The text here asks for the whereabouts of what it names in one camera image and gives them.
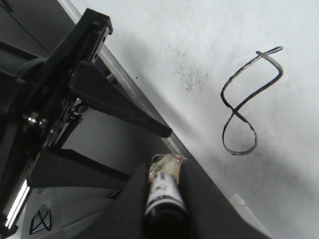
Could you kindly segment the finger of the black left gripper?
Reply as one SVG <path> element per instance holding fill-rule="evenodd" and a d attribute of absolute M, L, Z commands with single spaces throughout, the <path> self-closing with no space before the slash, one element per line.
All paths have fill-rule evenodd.
<path fill-rule="evenodd" d="M 122 189 L 130 174 L 71 149 L 43 149 L 27 177 L 32 188 L 92 187 Z"/>

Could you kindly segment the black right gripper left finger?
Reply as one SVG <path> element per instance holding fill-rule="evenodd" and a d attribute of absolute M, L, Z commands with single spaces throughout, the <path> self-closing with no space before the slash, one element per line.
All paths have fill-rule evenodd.
<path fill-rule="evenodd" d="M 148 193 L 147 169 L 137 166 L 117 199 L 75 239 L 143 239 Z"/>

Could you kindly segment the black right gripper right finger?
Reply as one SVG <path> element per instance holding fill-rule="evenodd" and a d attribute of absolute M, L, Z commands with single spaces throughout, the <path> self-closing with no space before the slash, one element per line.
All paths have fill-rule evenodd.
<path fill-rule="evenodd" d="M 179 188 L 189 213 L 191 239 L 268 239 L 238 214 L 203 169 L 182 163 Z"/>

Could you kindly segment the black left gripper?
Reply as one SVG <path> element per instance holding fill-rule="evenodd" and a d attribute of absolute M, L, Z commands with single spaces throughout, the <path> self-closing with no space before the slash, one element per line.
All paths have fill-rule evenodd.
<path fill-rule="evenodd" d="M 0 45 L 0 229 L 15 232 L 30 188 L 26 177 L 40 150 L 75 103 L 146 128 L 159 137 L 172 129 L 125 97 L 93 64 L 113 32 L 108 16 L 86 9 L 46 58 Z"/>

